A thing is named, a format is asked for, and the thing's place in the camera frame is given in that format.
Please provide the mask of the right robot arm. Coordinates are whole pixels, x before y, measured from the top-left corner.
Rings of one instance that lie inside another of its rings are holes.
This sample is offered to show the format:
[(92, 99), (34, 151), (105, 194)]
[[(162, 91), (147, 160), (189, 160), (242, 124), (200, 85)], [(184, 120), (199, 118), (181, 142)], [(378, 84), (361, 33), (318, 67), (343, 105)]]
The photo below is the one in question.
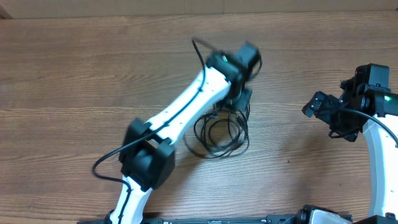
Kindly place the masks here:
[(389, 67), (370, 63), (340, 84), (340, 97), (316, 92), (302, 113), (329, 126), (330, 138), (354, 142), (362, 133), (369, 154), (371, 200), (363, 223), (397, 223), (397, 94)]

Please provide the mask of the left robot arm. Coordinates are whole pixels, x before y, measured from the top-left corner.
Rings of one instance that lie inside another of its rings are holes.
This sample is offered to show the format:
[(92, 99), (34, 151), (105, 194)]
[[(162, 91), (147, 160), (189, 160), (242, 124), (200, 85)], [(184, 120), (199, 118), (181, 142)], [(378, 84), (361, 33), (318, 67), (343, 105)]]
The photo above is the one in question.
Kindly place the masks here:
[(150, 193), (175, 167), (179, 139), (212, 105), (240, 112), (249, 107), (252, 91), (244, 87), (259, 49), (246, 42), (236, 53), (213, 52), (192, 84), (166, 109), (146, 122), (135, 119), (117, 150), (122, 164), (122, 192), (106, 223), (140, 223)]

